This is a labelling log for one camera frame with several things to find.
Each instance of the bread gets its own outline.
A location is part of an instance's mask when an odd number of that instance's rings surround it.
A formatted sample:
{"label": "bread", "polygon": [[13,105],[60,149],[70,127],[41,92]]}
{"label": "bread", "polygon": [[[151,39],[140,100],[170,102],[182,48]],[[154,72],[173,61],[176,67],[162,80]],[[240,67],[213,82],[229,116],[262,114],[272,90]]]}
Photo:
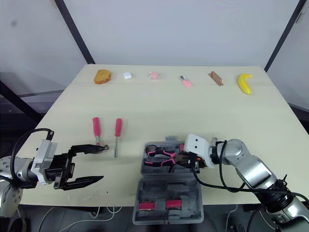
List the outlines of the bread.
{"label": "bread", "polygon": [[106,69],[98,70],[94,82],[98,85],[104,84],[111,80],[111,72]]}

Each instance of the white wall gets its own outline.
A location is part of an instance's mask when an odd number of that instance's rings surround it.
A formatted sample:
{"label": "white wall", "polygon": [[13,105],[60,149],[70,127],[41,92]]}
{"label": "white wall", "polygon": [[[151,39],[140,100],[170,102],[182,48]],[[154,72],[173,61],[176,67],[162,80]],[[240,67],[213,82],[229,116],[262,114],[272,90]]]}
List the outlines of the white wall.
{"label": "white wall", "polygon": [[287,102],[309,110],[309,10],[294,24],[267,73]]}
{"label": "white wall", "polygon": [[65,0],[96,63],[264,67],[298,0]]}
{"label": "white wall", "polygon": [[16,94],[65,89],[85,64],[53,0],[0,0],[0,78]]}
{"label": "white wall", "polygon": [[[65,3],[96,63],[265,66],[298,0]],[[85,65],[54,0],[0,0],[0,30],[17,94],[64,89]]]}

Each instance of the red screwdriver handle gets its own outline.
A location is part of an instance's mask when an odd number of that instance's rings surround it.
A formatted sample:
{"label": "red screwdriver handle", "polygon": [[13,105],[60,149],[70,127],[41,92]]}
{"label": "red screwdriver handle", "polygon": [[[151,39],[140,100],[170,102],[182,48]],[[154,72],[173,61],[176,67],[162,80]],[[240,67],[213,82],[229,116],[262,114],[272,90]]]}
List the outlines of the red screwdriver handle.
{"label": "red screwdriver handle", "polygon": [[122,126],[122,119],[118,118],[116,120],[116,127],[115,127],[115,136],[119,137],[121,134],[121,126]]}
{"label": "red screwdriver handle", "polygon": [[93,121],[93,133],[95,134],[95,136],[100,136],[100,124],[98,122],[98,117],[94,117],[92,121]]}

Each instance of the white cable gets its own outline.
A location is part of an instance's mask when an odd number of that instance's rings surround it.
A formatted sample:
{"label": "white cable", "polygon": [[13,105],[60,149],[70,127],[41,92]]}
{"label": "white cable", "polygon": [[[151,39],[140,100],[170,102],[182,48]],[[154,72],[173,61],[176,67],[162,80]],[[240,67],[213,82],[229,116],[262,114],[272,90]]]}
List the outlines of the white cable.
{"label": "white cable", "polygon": [[263,217],[263,214],[261,213],[261,211],[260,211],[260,215],[261,215],[262,219],[264,220],[264,222],[265,222],[270,228],[272,228],[273,230],[276,230],[276,228],[273,228],[273,227],[265,220],[265,218]]}
{"label": "white cable", "polygon": [[20,211],[19,211],[18,208],[17,208],[17,213],[18,213],[18,215],[19,215],[19,218],[21,218]]}
{"label": "white cable", "polygon": [[[115,214],[119,213],[121,209],[122,209],[122,206],[115,212]],[[109,207],[107,207],[107,211],[112,214],[112,211],[109,209]]]}
{"label": "white cable", "polygon": [[114,215],[115,215],[115,207],[113,206],[112,209],[113,209],[112,216],[109,219],[105,219],[105,220],[81,220],[81,221],[76,221],[75,223],[72,223],[72,224],[66,226],[65,228],[59,230],[58,232],[63,232],[66,229],[70,228],[71,226],[73,226],[73,225],[75,225],[77,223],[83,222],[83,221],[109,221],[109,220],[112,220],[114,218]]}
{"label": "white cable", "polygon": [[100,208],[101,208],[101,207],[98,208],[97,214],[96,214],[95,216],[92,216],[92,213],[89,213],[89,215],[90,215],[93,219],[97,218],[98,213],[99,213],[99,211],[100,211]]}
{"label": "white cable", "polygon": [[227,223],[228,223],[228,218],[230,217],[230,214],[235,212],[236,210],[238,209],[238,204],[236,205],[236,208],[231,210],[228,215],[227,215],[227,218],[226,218],[226,224],[225,224],[225,232],[227,231]]}
{"label": "white cable", "polygon": [[54,207],[52,207],[50,210],[48,210],[47,213],[46,213],[46,214],[44,215],[44,217],[42,218],[42,220],[41,220],[41,222],[40,222],[40,225],[39,225],[39,227],[38,227],[38,232],[40,232],[41,227],[42,227],[42,225],[43,225],[43,222],[44,222],[45,218],[46,218],[47,215],[50,213],[50,211],[53,210],[53,208],[54,208]]}

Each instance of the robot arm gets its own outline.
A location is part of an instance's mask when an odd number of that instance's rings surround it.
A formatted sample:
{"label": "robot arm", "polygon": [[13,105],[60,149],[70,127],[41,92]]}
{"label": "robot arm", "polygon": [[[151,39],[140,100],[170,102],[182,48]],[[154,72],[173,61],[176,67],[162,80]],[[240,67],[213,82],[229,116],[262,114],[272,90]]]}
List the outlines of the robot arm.
{"label": "robot arm", "polygon": [[[222,163],[236,168],[237,174],[253,190],[266,208],[268,216],[279,225],[281,231],[309,231],[309,210],[292,195],[285,180],[279,180],[258,157],[251,155],[241,140],[227,141],[222,152],[222,142],[215,142],[211,146],[205,139],[189,134],[184,149],[200,157],[207,167],[219,164],[222,154]],[[282,190],[287,193],[254,192],[254,189]]]}
{"label": "robot arm", "polygon": [[[98,153],[107,150],[107,145],[76,145],[61,155],[55,155],[56,147],[56,143],[45,139],[37,148],[33,159],[19,157],[14,159],[11,156],[0,159],[0,217],[12,217],[21,201],[23,189],[35,188],[37,182],[43,185],[54,182],[54,189],[71,190],[84,188],[103,178],[103,176],[87,176],[68,182],[68,179],[73,177],[75,164],[72,163],[72,158],[76,153]],[[17,180],[11,174],[11,159],[14,159]]]}

